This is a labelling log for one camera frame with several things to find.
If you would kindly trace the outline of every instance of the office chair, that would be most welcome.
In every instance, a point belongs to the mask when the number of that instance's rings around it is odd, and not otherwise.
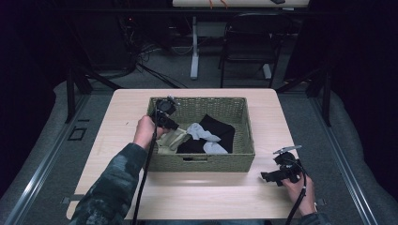
[[[290,18],[278,14],[241,13],[225,26],[219,68],[222,70],[220,88],[223,88],[225,62],[272,64],[268,87],[272,86],[283,40],[292,27]]]

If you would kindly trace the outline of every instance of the human hand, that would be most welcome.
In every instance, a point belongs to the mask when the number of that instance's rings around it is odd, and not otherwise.
[[[287,192],[289,194],[290,200],[292,203],[295,203],[299,197],[299,194],[304,186],[304,177],[302,172],[299,174],[300,179],[297,183],[292,183],[289,179],[282,180],[283,185],[287,188]],[[314,192],[314,182],[311,177],[306,175],[307,178],[307,187],[305,196],[301,201],[301,204],[298,207],[302,216],[315,213],[315,192]]]
[[[140,145],[146,149],[152,141],[152,135],[155,131],[155,124],[153,123],[151,117],[144,115],[137,124],[137,129],[135,131],[134,140],[135,144]],[[163,133],[167,133],[169,130],[162,127],[157,127],[157,139],[161,137]]]

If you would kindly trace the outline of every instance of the black backdrop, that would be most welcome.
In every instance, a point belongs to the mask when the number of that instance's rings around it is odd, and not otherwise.
[[[0,3],[1,196],[29,156],[65,80],[65,60],[32,1]]]
[[[332,90],[342,99],[359,135],[364,160],[377,182],[398,200],[398,26],[393,1],[312,1],[311,10],[347,12],[340,22],[307,20],[285,78],[294,79],[326,62],[336,34],[344,47],[331,72]]]

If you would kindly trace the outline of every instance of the camera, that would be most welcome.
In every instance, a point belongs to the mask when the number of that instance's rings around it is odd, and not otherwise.
[[[176,111],[176,106],[179,105],[172,96],[166,99],[158,99],[155,102],[155,109],[150,115],[153,122],[161,128],[177,129],[179,124],[169,118],[169,116]]]
[[[261,172],[261,176],[267,182],[276,182],[278,187],[282,186],[282,180],[288,178],[292,183],[299,181],[298,175],[301,172],[301,163],[298,158],[289,152],[288,150],[281,150],[276,158],[274,158],[277,165],[281,165],[280,169],[275,172]]]

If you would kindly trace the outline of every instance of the aluminum rail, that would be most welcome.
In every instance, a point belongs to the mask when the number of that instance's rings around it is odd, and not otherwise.
[[[32,176],[28,185],[26,186],[21,198],[17,201],[14,208],[8,215],[6,220],[6,224],[22,224],[23,220],[30,209],[33,201],[36,199],[38,192],[46,181],[47,176],[50,174],[51,169],[53,168],[56,160],[58,159],[61,153],[61,146],[64,140],[68,137],[69,134],[74,127],[74,124],[77,121],[77,118],[84,106],[87,104],[90,96],[82,95],[82,98],[78,101],[76,105],[76,114],[72,118],[72,120],[65,124],[58,137],[55,140],[54,146],[49,151],[49,153],[44,157],[41,163],[38,166],[35,174]]]
[[[366,200],[365,195],[363,194],[362,188],[358,183],[355,175],[353,174],[351,167],[345,157],[342,147],[336,139],[336,136],[333,133],[332,127],[328,127],[323,120],[322,114],[320,112],[319,103],[313,97],[310,97],[311,105],[313,106],[316,117],[319,120],[319,123],[322,125],[325,133],[328,135],[330,144],[332,146],[332,154],[336,161],[336,164],[342,173],[345,184],[347,185],[348,191],[351,194],[351,197],[354,201],[354,204],[357,206],[358,212],[360,213],[360,217],[362,218],[363,224],[376,225],[377,220],[372,212],[372,209],[369,203]]]

